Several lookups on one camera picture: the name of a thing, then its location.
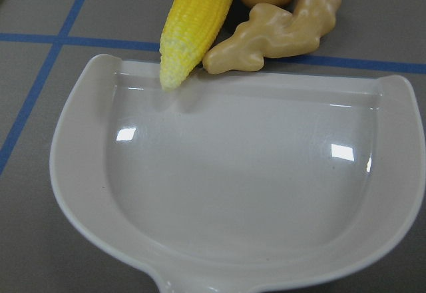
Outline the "yellow toy corn cob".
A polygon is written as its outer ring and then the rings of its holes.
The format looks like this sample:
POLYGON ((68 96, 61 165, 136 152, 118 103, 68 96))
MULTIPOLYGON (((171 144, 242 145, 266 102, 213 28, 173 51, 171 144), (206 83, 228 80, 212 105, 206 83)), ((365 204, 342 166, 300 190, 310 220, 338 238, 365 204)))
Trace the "yellow toy corn cob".
POLYGON ((174 0, 160 36, 159 79, 178 88, 211 47, 233 0, 174 0))

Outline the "tan toy ginger root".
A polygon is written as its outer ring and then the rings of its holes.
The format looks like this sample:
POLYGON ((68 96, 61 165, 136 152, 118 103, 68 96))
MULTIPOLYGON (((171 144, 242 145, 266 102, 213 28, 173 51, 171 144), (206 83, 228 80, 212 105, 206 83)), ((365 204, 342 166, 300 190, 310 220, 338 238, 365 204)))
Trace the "tan toy ginger root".
POLYGON ((293 13, 269 3, 250 10, 249 19, 202 60, 210 74, 259 71, 265 58, 295 57, 316 51, 333 30, 341 0, 297 0, 293 13))

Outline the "beige plastic dustpan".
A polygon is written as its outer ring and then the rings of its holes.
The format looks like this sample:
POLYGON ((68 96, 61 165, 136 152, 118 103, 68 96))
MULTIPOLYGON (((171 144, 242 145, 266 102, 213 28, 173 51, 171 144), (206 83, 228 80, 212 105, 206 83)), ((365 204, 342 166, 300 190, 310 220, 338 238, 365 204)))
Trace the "beige plastic dustpan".
POLYGON ((197 70, 97 55, 50 153, 61 210, 161 292, 320 284, 394 249, 425 192, 410 82, 197 70))

